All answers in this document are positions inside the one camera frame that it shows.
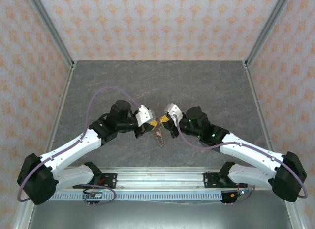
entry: wire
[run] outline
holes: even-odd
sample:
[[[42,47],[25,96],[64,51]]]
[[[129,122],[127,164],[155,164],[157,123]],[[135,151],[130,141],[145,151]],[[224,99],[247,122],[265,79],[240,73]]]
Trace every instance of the wire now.
[[[101,183],[102,183],[103,181],[105,181],[105,178],[103,178],[102,180],[100,180],[97,185],[98,185],[98,186],[101,185]],[[89,187],[89,188],[84,189],[82,193],[83,193],[83,194],[92,193],[96,188],[94,187],[93,190],[92,190],[92,192],[87,192],[87,191],[90,190],[90,189],[92,189],[92,187]]]
[[[17,195],[17,200],[18,202],[26,202],[28,200],[30,200],[30,198],[26,198],[26,199],[21,199],[21,194],[22,194],[22,190],[25,187],[25,184],[27,183],[27,181],[29,180],[29,178],[41,167],[43,166],[45,163],[47,163],[48,161],[56,158],[57,156],[65,153],[66,151],[72,149],[73,147],[75,147],[78,143],[80,143],[80,141],[84,138],[88,127],[89,127],[89,117],[90,117],[90,109],[92,106],[92,102],[95,100],[95,98],[97,97],[98,94],[100,94],[102,91],[106,90],[106,89],[115,89],[118,90],[120,92],[122,92],[123,94],[125,94],[137,107],[140,107],[140,105],[130,96],[128,95],[124,90],[118,88],[118,87],[114,87],[114,86],[107,86],[107,87],[103,87],[100,90],[98,90],[94,96],[91,98],[89,105],[88,105],[88,109],[87,109],[87,114],[86,114],[86,118],[85,118],[85,128],[84,128],[84,132],[81,135],[81,138],[79,138],[75,143],[73,143],[72,145],[70,145],[69,147],[65,148],[64,150],[52,155],[50,158],[47,158],[45,160],[43,160],[40,164],[38,164],[34,169],[32,169],[32,171],[25,177],[24,181],[22,182],[19,191],[18,191],[18,195]]]
[[[253,186],[253,187],[252,187],[251,192],[248,194],[248,196],[247,196],[245,199],[243,199],[243,200],[241,200],[241,201],[236,201],[236,202],[233,203],[233,204],[239,204],[239,203],[242,203],[242,202],[244,202],[244,201],[249,200],[249,199],[252,197],[252,194],[254,193],[255,188],[256,188],[256,186]]]
[[[200,147],[200,146],[197,146],[197,145],[194,145],[192,143],[190,143],[185,137],[184,137],[184,134],[182,133],[181,131],[181,128],[179,126],[179,122],[178,122],[178,118],[176,115],[175,116],[175,120],[176,120],[176,125],[177,125],[177,130],[179,132],[179,134],[181,135],[181,137],[183,138],[183,140],[191,147],[193,148],[196,148],[196,149],[202,149],[202,150],[210,150],[210,149],[214,149],[214,148],[217,148],[217,147],[220,147],[220,146],[224,146],[224,145],[230,145],[230,144],[235,144],[235,145],[241,145],[241,146],[244,146],[244,147],[247,147],[249,149],[252,149],[262,155],[265,155],[267,156],[268,158],[270,159],[274,159],[274,161],[276,161],[277,163],[281,164],[282,166],[284,166],[293,176],[294,178],[298,181],[298,183],[301,185],[303,191],[304,191],[304,195],[301,196],[301,195],[298,195],[299,198],[307,198],[308,196],[308,193],[307,193],[307,190],[306,190],[306,187],[305,185],[303,184],[303,182],[301,181],[301,179],[298,177],[298,175],[287,165],[285,164],[284,162],[280,161],[279,159],[271,156],[270,154],[267,154],[265,153],[264,151],[260,150],[260,149],[257,149],[251,145],[248,145],[248,144],[244,144],[244,143],[240,143],[240,142],[225,142],[225,143],[221,143],[221,144],[217,144],[217,145],[214,145],[214,146],[210,146],[210,147]]]
[[[97,185],[90,185],[90,184],[81,184],[81,186],[94,187],[93,191],[95,190],[95,188],[102,188],[102,189],[110,190],[111,192],[114,193],[114,196],[113,196],[113,198],[112,198],[111,200],[108,200],[108,201],[105,201],[105,202],[102,202],[102,203],[94,204],[94,206],[100,206],[100,205],[104,205],[104,204],[111,203],[111,202],[113,202],[113,201],[116,199],[116,197],[117,197],[117,193],[116,193],[112,188],[109,188],[109,187],[107,187],[107,186],[97,186]],[[91,191],[88,195],[86,195],[86,196],[84,197],[84,203],[86,203],[88,206],[89,206],[90,203],[87,202],[87,197],[88,197],[89,195],[91,195],[91,193],[92,193],[93,191]]]
[[[96,189],[95,187],[93,187],[93,188],[88,188],[88,189],[85,189],[82,193],[83,193],[83,194],[86,194],[86,195],[91,195],[91,194],[94,192],[95,189]]]

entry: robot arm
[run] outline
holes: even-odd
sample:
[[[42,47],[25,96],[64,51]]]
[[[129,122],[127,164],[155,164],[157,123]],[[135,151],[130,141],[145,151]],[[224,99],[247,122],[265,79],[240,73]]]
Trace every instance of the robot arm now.
[[[134,131],[136,138],[142,136],[155,127],[157,123],[154,119],[154,113],[149,108],[142,105],[132,114],[130,103],[119,100],[108,114],[102,115],[88,127],[84,136],[82,133],[63,146],[39,157],[35,154],[27,156],[17,182],[21,186],[28,174],[42,164],[23,188],[35,204],[47,201],[56,189],[61,190],[78,184],[97,184],[101,171],[91,162],[78,168],[64,169],[86,153],[116,138],[118,132]],[[77,145],[64,151],[76,142]]]
[[[209,181],[205,183],[207,186],[218,187],[220,184],[222,187],[235,187],[236,183],[246,183],[272,189],[277,196],[286,201],[296,201],[301,185],[275,159],[289,166],[304,182],[307,175],[297,155],[291,152],[286,155],[275,153],[246,142],[228,130],[211,124],[200,107],[190,108],[185,114],[177,105],[169,104],[165,111],[166,115],[160,120],[171,132],[172,137],[179,135],[177,119],[181,132],[197,136],[203,146],[220,145],[214,150],[241,159],[255,167],[243,167],[227,162],[217,175],[210,174],[212,179],[207,179]]]

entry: patterned wallpaper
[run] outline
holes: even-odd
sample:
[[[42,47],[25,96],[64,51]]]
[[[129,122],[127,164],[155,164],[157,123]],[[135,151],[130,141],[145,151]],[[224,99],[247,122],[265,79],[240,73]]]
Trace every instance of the patterned wallpaper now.
[[[68,66],[29,0],[0,0],[0,228],[12,228],[24,158],[49,138]]]
[[[310,196],[299,205],[313,228],[315,0],[289,0],[250,69],[274,147],[297,153],[307,171]]]
[[[244,60],[277,0],[42,0],[74,60]]]

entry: aluminum frame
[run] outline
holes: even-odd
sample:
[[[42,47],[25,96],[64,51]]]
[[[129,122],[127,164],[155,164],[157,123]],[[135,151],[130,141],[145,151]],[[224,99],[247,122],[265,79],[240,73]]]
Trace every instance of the aluminum frame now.
[[[264,119],[263,114],[262,114],[261,106],[259,104],[259,99],[258,99],[256,90],[255,90],[255,87],[254,87],[254,84],[253,84],[253,81],[252,81],[252,76],[251,76],[251,73],[250,73],[250,69],[249,69],[249,67],[246,66],[245,61],[243,62],[243,65],[244,65],[244,68],[246,70],[246,74],[247,74],[247,77],[248,77],[248,80],[249,80],[249,83],[250,83],[250,86],[251,86],[252,95],[253,95],[254,100],[255,100],[256,108],[257,108],[257,111],[258,111],[258,115],[259,115],[259,118],[260,118],[262,129],[263,129],[263,132],[264,132],[264,135],[265,135],[265,138],[266,138],[268,149],[271,150],[271,151],[274,151],[274,149],[275,149],[274,148],[274,144],[273,144],[273,142],[272,142],[272,140],[270,138],[270,135],[269,135],[270,132],[268,130],[268,127],[266,125],[265,119]],[[290,218],[290,221],[291,221],[291,224],[292,224],[292,228],[293,229],[308,229],[309,227],[307,226],[307,224],[305,222],[304,216],[297,209],[297,207],[299,205],[299,199],[295,203],[285,202],[285,205],[286,205],[286,208],[287,208],[287,212],[289,214],[289,218]]]
[[[271,15],[269,16],[265,26],[263,27],[258,39],[256,40],[248,59],[246,60],[246,67],[250,68],[251,64],[255,60],[256,56],[258,55],[260,49],[262,48],[264,42],[266,41],[268,35],[270,34],[273,26],[275,25],[276,21],[280,17],[281,13],[283,12],[284,8],[286,7],[286,3],[288,0],[278,0],[275,8],[273,9]]]
[[[60,37],[55,25],[53,24],[53,21],[49,17],[43,3],[41,2],[41,0],[30,0],[30,1],[33,3],[35,9],[37,10],[38,14],[40,15],[41,19],[43,20],[44,25],[46,26],[47,30],[49,31],[49,33],[50,33],[51,37],[53,38],[57,48],[61,52],[64,60],[66,61],[66,63],[69,66],[72,66],[74,61],[71,58],[71,55],[70,55],[68,49],[66,48],[65,44],[63,43],[63,40]]]

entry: black joint housing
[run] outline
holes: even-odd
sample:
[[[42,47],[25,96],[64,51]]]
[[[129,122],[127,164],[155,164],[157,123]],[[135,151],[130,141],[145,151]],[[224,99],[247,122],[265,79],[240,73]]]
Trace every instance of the black joint housing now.
[[[296,154],[288,152],[283,159],[283,163],[287,164],[289,168],[291,168],[304,183],[307,174],[299,157]],[[277,173],[275,178],[268,180],[270,185],[272,185],[272,191],[283,200],[288,202],[296,202],[296,199],[302,188],[301,185],[295,179],[295,177],[282,165],[277,168],[276,171]]]
[[[116,123],[115,129],[118,132],[130,132],[138,128],[138,120],[135,117],[128,119],[127,122]]]
[[[22,165],[17,183],[19,186],[27,175],[41,163],[40,157],[34,153],[27,156]],[[51,168],[42,165],[26,182],[23,190],[30,197],[35,205],[46,202],[56,191],[57,182],[51,173]]]
[[[206,172],[203,174],[205,188],[237,188],[238,185],[228,177],[231,167],[235,163],[226,162],[219,172]],[[240,188],[246,188],[247,184],[239,184]]]
[[[102,145],[115,139],[117,137],[117,131],[112,128],[105,120],[96,120],[90,126],[89,129],[93,129],[98,133],[98,137],[102,139]]]
[[[191,129],[202,129],[210,124],[206,113],[204,113],[199,106],[188,109],[186,117]]]
[[[192,136],[196,136],[196,137],[200,137],[201,136],[201,133],[202,133],[202,129],[197,129],[197,128],[194,128],[192,125],[191,125],[191,122],[189,122],[187,119],[182,119],[180,122],[179,122],[179,126],[181,128],[181,131],[183,133],[185,133],[186,135],[192,135]]]
[[[203,129],[200,142],[206,146],[221,144],[226,134],[230,134],[230,132],[224,128],[210,124]]]
[[[86,163],[84,163],[84,165],[88,166],[92,170],[92,173],[94,174],[94,176],[93,176],[92,180],[89,182],[89,184],[97,185],[98,182],[100,181],[102,171],[92,162],[86,162]]]
[[[115,123],[126,122],[128,119],[128,115],[131,110],[131,104],[126,100],[118,100],[112,108],[106,118],[106,120],[111,124],[113,122],[113,126]]]

